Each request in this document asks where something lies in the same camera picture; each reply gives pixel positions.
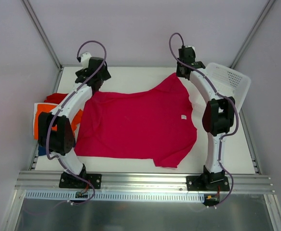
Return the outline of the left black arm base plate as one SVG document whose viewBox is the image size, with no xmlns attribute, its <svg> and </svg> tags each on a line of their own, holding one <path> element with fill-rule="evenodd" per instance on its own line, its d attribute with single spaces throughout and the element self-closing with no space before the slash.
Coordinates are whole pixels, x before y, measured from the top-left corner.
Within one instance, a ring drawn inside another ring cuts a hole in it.
<svg viewBox="0 0 281 231">
<path fill-rule="evenodd" d="M 101 188 L 102 175 L 101 174 L 86 174 L 84 177 L 85 180 L 90 182 L 95 189 Z M 87 183 L 84 181 L 63 172 L 59 181 L 59 188 L 63 189 L 84 189 L 87 186 Z"/>
</svg>

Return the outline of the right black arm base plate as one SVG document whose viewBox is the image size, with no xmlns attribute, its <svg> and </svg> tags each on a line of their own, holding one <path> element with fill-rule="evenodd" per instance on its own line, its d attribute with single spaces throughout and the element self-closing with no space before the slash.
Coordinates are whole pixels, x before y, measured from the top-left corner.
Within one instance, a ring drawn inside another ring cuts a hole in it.
<svg viewBox="0 0 281 231">
<path fill-rule="evenodd" d="M 203 175 L 187 176 L 186 186 L 188 191 L 222 191 L 229 192 L 230 184 L 227 177 L 222 180 L 209 181 Z"/>
</svg>

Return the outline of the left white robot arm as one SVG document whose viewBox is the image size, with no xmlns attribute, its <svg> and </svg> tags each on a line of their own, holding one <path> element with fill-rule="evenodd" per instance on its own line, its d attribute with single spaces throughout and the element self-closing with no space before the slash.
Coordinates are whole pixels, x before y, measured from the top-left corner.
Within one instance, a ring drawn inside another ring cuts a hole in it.
<svg viewBox="0 0 281 231">
<path fill-rule="evenodd" d="M 70 93 L 50 112 L 38 116 L 38 143 L 45 148 L 48 159 L 57 159 L 70 182 L 77 188 L 86 184 L 84 164 L 77 158 L 71 122 L 80 108 L 96 93 L 104 81 L 111 78 L 106 59 L 84 53 L 78 60 L 82 69 L 75 73 L 76 80 Z"/>
</svg>

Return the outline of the pink t-shirt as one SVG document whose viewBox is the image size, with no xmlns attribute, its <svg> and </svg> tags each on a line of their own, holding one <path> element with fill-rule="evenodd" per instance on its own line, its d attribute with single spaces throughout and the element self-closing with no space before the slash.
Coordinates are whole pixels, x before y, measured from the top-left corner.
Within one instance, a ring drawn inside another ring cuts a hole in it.
<svg viewBox="0 0 281 231">
<path fill-rule="evenodd" d="M 176 74 L 138 93 L 97 92 L 81 117 L 78 156 L 151 159 L 176 168 L 197 141 L 189 94 Z"/>
</svg>

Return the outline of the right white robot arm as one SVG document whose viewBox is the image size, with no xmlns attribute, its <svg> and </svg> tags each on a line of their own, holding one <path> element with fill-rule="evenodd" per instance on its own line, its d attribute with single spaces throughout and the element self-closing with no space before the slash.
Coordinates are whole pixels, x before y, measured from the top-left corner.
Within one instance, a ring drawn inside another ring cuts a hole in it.
<svg viewBox="0 0 281 231">
<path fill-rule="evenodd" d="M 218 93 L 213 82 L 201 71 L 204 65 L 196 62 L 196 54 L 192 46 L 183 45 L 178 49 L 177 75 L 188 79 L 199 91 L 206 102 L 202 116 L 202 126 L 208 135 L 208 154 L 204 172 L 208 175 L 201 180 L 202 186 L 213 190 L 219 184 L 216 175 L 225 174 L 221 167 L 223 159 L 223 138 L 234 124 L 235 101 Z"/>
</svg>

